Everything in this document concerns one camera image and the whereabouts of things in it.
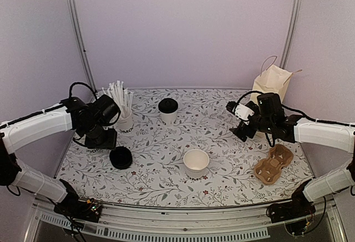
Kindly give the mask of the beige paper takeout bag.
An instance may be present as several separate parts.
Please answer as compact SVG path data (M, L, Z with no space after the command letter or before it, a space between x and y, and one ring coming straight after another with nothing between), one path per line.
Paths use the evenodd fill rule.
M276 93L283 102L290 79L302 70L299 69L295 72L289 72L274 65L276 60L277 56L270 56L264 60L260 73L254 80L252 90L257 90L262 93Z

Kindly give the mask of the white paper coffee cup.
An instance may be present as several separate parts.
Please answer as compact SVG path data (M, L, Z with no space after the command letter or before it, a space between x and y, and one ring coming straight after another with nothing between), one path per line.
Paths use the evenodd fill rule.
M177 111L174 111L172 113L160 112L160 117L165 125L167 125L167 126L174 125L174 123L177 119Z

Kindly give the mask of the black plastic cup lid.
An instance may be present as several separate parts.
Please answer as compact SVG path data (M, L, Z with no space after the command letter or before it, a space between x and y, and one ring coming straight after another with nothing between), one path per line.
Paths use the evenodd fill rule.
M158 104L158 110L161 113L170 114L178 109L178 102L172 98L164 98Z

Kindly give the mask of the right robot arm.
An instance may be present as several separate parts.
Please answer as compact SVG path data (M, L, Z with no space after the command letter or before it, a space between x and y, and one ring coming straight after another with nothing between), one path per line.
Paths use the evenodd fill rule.
M238 100L226 105L227 111L240 120L238 127L231 129L240 140L262 132L268 140L318 144L354 153L354 124L314 119L297 109L287 116L288 107L282 104L278 94L259 91L255 94L256 102L243 105ZM298 187L293 193L293 201L287 204L287 213L298 218L308 209L308 203L350 186L354 186L354 160Z

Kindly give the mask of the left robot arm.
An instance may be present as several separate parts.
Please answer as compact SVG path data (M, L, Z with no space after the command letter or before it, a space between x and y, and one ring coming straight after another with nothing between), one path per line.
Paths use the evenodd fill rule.
M61 206L70 216L78 216L84 202L65 180L57 180L27 166L16 158L15 152L28 144L53 134L73 130L84 138L89 149L115 149L117 132L113 125L121 110L113 98L103 94L94 101L83 102L69 95L59 103L24 117L1 123L1 186L24 189L42 195Z

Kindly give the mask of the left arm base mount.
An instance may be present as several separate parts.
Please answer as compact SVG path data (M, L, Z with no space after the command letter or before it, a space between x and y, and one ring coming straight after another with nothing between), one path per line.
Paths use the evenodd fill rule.
M54 212L69 218L98 223L102 213L102 204L94 198L86 201L80 200L77 192L67 181L63 179L59 181L64 185L67 195L63 201L56 203Z

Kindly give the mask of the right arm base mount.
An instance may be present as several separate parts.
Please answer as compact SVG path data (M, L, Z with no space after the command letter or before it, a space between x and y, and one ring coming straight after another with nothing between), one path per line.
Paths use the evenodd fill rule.
M312 201L308 201L303 194L304 185L299 186L291 195L291 201L286 203L273 203L267 210L266 215L272 223L291 220L316 212Z

